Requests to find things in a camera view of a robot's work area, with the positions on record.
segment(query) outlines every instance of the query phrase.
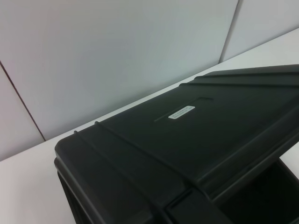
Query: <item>open storage compartment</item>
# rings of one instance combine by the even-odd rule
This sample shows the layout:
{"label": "open storage compartment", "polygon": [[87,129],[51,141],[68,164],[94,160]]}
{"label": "open storage compartment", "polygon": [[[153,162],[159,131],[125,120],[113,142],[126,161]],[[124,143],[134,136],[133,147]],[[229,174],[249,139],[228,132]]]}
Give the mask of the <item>open storage compartment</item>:
{"label": "open storage compartment", "polygon": [[299,181],[278,160],[219,208],[234,224],[297,223]]}

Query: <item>white partition wall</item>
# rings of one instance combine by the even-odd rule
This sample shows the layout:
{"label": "white partition wall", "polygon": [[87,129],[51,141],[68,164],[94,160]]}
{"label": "white partition wall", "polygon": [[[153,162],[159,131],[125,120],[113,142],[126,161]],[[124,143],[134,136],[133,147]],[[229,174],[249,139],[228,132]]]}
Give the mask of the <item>white partition wall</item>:
{"label": "white partition wall", "polygon": [[0,67],[0,161],[43,142]]}
{"label": "white partition wall", "polygon": [[0,60],[46,139],[218,63],[237,0],[1,0]]}
{"label": "white partition wall", "polygon": [[299,28],[298,0],[240,0],[221,61]]}

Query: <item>white tabletop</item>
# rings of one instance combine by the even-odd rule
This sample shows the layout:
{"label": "white tabletop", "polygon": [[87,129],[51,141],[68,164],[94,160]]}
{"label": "white tabletop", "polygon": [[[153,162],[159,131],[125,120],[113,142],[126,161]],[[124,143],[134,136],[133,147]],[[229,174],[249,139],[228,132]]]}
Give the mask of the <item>white tabletop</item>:
{"label": "white tabletop", "polygon": [[[84,124],[77,131],[215,70],[299,64],[299,29]],[[0,162],[0,223],[75,224],[54,167],[54,147],[73,130]],[[281,157],[299,178],[299,143]]]}

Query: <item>barcode label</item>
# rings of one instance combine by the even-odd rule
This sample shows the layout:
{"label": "barcode label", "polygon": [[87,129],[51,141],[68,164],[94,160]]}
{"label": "barcode label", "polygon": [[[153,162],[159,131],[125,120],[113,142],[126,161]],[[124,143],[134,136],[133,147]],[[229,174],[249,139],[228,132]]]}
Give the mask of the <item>barcode label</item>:
{"label": "barcode label", "polygon": [[193,110],[195,106],[185,106],[183,109],[175,112],[174,114],[170,115],[169,118],[171,119],[177,119],[180,116],[184,115],[185,113],[189,112],[190,110]]}

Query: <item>black plastic lid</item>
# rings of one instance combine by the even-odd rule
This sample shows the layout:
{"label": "black plastic lid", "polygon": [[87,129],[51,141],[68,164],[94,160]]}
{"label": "black plastic lid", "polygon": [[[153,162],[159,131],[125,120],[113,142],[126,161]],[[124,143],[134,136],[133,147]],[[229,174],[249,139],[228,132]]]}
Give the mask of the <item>black plastic lid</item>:
{"label": "black plastic lid", "polygon": [[299,141],[298,117],[299,66],[214,72],[61,140],[55,164],[93,223],[182,223],[169,205],[225,201]]}

